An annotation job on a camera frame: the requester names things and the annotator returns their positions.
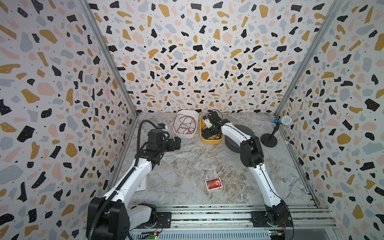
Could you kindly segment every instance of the white container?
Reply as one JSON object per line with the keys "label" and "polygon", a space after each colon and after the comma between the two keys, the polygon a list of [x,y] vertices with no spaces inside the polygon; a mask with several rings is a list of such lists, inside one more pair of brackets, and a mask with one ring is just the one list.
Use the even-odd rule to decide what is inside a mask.
{"label": "white container", "polygon": [[[183,134],[183,133],[177,133],[176,130],[180,127],[180,118],[185,115],[185,116],[191,116],[195,119],[195,123],[192,123],[191,125],[189,124],[190,122],[193,122],[192,119],[187,118],[185,119],[184,123],[188,123],[187,126],[191,126],[191,128],[195,128],[195,130],[191,134]],[[193,138],[197,132],[197,125],[199,122],[199,113],[193,110],[180,110],[177,113],[176,119],[174,121],[173,125],[173,132],[176,134],[177,137],[179,138]]]}

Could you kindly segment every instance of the microphone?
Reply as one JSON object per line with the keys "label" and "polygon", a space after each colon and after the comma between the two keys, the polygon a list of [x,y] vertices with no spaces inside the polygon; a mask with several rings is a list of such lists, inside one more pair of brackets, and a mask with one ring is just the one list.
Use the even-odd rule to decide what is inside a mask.
{"label": "microphone", "polygon": [[275,120],[272,120],[271,123],[282,123],[284,125],[288,125],[288,124],[291,124],[292,122],[292,118],[290,116],[284,116],[282,118],[279,118],[279,119],[275,119]]}

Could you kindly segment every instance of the red card deck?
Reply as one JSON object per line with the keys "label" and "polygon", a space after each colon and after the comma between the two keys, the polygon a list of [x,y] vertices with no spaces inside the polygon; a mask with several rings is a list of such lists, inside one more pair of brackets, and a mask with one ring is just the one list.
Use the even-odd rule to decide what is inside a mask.
{"label": "red card deck", "polygon": [[205,184],[207,186],[207,190],[211,191],[214,189],[219,189],[223,187],[223,184],[221,183],[220,177],[215,177],[212,179],[205,180]]}

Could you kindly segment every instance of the yellow plastic bin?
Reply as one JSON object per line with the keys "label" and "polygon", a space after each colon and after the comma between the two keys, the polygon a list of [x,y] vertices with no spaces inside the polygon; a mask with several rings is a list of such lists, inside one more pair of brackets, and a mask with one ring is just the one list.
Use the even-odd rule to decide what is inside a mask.
{"label": "yellow plastic bin", "polygon": [[203,122],[203,116],[200,117],[200,138],[201,138],[201,141],[205,144],[219,144],[221,143],[221,141],[223,140],[224,138],[224,134],[221,135],[221,138],[220,139],[204,139],[202,136],[201,136],[201,130],[206,128],[206,124]]}

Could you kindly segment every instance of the patterned wall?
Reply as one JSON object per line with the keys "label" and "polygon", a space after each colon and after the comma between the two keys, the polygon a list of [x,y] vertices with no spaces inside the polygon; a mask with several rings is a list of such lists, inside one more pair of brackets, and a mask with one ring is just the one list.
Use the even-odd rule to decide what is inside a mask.
{"label": "patterned wall", "polygon": [[384,1],[346,1],[284,114],[321,207],[345,239],[384,236]]}
{"label": "patterned wall", "polygon": [[138,111],[271,112],[330,0],[90,0]]}
{"label": "patterned wall", "polygon": [[75,1],[0,2],[0,238],[80,239],[130,124]]}

